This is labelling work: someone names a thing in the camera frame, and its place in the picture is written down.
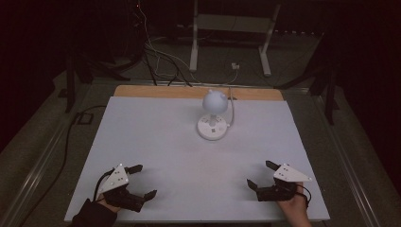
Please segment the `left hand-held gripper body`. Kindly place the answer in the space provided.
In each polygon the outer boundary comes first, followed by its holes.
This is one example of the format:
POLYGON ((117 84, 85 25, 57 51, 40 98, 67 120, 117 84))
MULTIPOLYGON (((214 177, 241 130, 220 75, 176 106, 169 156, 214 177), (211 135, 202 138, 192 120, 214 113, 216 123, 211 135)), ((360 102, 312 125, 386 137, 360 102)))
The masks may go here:
POLYGON ((125 168, 120 164, 106 172, 104 176, 107 176, 107 180, 97 188, 97 194, 103 194, 106 202, 112 206, 139 213, 145 200, 144 197, 131 194, 127 189, 130 174, 126 173, 125 168))

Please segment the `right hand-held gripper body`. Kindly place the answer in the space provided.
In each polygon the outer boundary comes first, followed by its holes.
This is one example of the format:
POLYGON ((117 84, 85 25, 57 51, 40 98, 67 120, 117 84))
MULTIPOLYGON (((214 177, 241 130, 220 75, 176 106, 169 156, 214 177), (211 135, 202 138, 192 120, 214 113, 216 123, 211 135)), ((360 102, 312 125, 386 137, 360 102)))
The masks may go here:
MULTIPOLYGON (((297 183, 312 181, 310 177, 287 164, 279 166, 276 171, 273 170, 274 185, 258 187, 256 190, 256 197, 259 201, 288 201, 297 193, 297 183)), ((305 187, 304 194, 307 202, 310 202, 312 195, 305 187)))

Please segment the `person's right hand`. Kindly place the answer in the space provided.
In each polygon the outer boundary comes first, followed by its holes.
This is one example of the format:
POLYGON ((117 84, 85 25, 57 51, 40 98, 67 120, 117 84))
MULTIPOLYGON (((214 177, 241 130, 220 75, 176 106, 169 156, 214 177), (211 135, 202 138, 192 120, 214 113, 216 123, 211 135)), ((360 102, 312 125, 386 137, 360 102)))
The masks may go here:
POLYGON ((292 199, 277 202, 291 227, 312 227, 307 215, 306 202, 302 183, 297 183, 297 193, 292 199))

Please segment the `person's left hand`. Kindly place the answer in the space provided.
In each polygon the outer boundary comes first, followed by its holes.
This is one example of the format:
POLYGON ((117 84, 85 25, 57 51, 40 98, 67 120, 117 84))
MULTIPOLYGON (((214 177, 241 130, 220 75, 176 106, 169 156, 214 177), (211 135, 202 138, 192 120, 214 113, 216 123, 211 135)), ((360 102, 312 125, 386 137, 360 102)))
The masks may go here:
POLYGON ((112 211, 112 212, 114 212, 114 213, 118 213, 118 212, 121 210, 120 207, 115 207, 115 206, 112 206, 112 205, 108 204, 108 203, 106 202, 105 197, 104 197, 103 194, 100 194, 100 195, 97 197, 96 202, 97 202, 98 204, 103 205, 104 207, 106 207, 107 209, 109 209, 110 211, 112 211))

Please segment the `white table sheet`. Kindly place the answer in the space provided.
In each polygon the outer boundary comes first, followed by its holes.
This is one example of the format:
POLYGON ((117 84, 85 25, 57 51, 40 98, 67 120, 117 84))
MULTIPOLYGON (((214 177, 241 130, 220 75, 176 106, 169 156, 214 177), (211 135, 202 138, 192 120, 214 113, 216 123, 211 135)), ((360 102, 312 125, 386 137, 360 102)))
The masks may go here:
POLYGON ((92 197, 112 167, 142 165, 130 177, 133 194, 156 190, 139 213, 121 222, 264 222, 283 215, 247 186, 273 183, 265 163, 288 164, 314 174, 285 101, 238 100, 227 116, 234 125, 218 141, 199 136, 201 101, 184 98, 110 98, 65 217, 92 197))

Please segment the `person's left dark sleeve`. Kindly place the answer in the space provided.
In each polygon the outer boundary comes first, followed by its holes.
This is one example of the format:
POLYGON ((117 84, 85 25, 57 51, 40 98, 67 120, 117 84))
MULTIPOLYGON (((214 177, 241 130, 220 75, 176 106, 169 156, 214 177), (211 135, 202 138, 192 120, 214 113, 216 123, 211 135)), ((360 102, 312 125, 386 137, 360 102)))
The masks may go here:
POLYGON ((113 227, 116 219, 117 213, 87 199, 68 227, 113 227))

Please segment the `black floor box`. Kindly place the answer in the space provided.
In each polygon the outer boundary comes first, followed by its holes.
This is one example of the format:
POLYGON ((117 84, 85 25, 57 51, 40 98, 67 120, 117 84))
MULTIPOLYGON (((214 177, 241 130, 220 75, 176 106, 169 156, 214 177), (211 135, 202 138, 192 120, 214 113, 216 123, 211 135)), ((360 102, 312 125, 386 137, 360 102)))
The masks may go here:
POLYGON ((82 113, 78 117, 78 125, 91 125, 94 119, 94 115, 92 113, 82 113))

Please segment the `white round-headed desk lamp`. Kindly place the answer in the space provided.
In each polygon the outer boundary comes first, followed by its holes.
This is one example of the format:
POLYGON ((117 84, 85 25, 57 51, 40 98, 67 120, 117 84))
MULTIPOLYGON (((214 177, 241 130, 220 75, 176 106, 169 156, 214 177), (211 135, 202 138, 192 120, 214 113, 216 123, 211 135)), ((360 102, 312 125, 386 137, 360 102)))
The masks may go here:
POLYGON ((217 141, 225 136, 230 124, 222 116, 228 109, 228 97, 221 91, 209 90, 202 101, 206 111, 197 123, 200 137, 209 141, 217 141))

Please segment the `black tripod stand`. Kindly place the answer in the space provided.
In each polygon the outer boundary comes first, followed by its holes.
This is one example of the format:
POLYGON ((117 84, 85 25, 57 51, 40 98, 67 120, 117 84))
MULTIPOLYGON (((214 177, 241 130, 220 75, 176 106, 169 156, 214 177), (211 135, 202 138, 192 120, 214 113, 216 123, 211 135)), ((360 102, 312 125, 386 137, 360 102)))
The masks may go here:
POLYGON ((76 102, 75 78, 78 78, 81 83, 90 84, 94 79, 91 72, 91 69, 94 68, 113 79, 128 81, 129 79, 121 76, 120 72, 129 69, 135 64, 136 61, 130 61, 119 66, 109 67, 105 63, 94 60, 85 53, 79 53, 74 50, 69 51, 65 58, 66 88, 62 89, 59 93, 60 97, 66 98, 65 111, 70 113, 76 102))
POLYGON ((334 124, 336 79, 340 66, 332 41, 333 33, 324 32, 302 75, 284 84, 275 85, 276 89, 286 90, 305 80, 314 79, 308 92, 312 96, 320 96, 325 93, 324 116, 330 125, 334 124))

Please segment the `grey metal stand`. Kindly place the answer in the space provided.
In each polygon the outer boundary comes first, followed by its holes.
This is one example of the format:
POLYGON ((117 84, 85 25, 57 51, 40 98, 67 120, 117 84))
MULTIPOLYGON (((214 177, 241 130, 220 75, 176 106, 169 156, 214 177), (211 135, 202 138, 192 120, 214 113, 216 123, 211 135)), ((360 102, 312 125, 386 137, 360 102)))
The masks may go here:
POLYGON ((275 28, 280 8, 280 4, 275 4, 272 14, 268 18, 204 14, 199 13, 199 0, 194 0, 192 47, 188 66, 189 71, 191 73, 195 73, 198 68, 198 32, 200 29, 207 29, 212 31, 251 32, 266 35, 265 41, 258 47, 258 53, 263 70, 263 75, 266 77, 270 77, 271 70, 267 50, 270 45, 270 39, 275 28))

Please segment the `metal floor rail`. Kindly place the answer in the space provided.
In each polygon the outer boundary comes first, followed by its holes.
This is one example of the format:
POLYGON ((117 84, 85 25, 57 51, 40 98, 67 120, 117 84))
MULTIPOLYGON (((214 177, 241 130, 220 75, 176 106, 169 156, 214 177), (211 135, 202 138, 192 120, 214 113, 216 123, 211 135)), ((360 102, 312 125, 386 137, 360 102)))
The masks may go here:
POLYGON ((56 146, 65 135, 90 86, 80 84, 68 113, 52 94, 0 153, 0 227, 17 227, 29 208, 56 146))
POLYGON ((313 96, 312 100, 319 112, 324 127, 327 133, 329 134, 330 140, 333 143, 333 146, 340 161, 341 170, 346 178, 346 181, 348 182, 348 185, 352 191, 359 212, 361 213, 366 226, 382 227, 371 203, 369 202, 367 194, 360 180, 357 177, 357 173, 355 172, 350 162, 350 159, 346 153, 346 149, 342 144, 338 133, 336 132, 335 126, 331 125, 329 121, 326 119, 324 113, 323 99, 320 96, 313 96))

